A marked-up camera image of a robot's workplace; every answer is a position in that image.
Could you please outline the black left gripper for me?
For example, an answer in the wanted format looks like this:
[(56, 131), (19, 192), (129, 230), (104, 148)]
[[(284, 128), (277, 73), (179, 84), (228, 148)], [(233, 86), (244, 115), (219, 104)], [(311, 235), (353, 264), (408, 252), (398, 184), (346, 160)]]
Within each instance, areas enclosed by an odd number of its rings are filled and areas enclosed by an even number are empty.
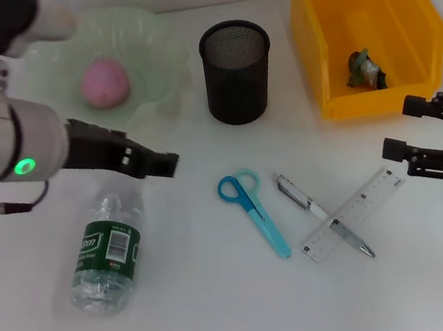
[(138, 179), (175, 176), (178, 154), (156, 154), (128, 139), (124, 132), (76, 119), (68, 120), (66, 132), (69, 148), (65, 169), (108, 170)]

